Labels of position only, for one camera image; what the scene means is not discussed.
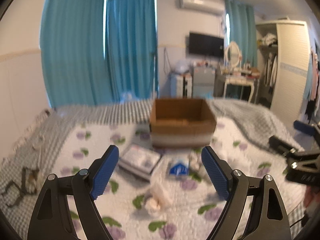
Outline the person's hand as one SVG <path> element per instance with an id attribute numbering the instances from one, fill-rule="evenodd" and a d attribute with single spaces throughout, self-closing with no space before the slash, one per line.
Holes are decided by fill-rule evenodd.
<path id="1" fill-rule="evenodd" d="M 303 205 L 308 213 L 313 213 L 319 206 L 319 187 L 307 186 Z"/>

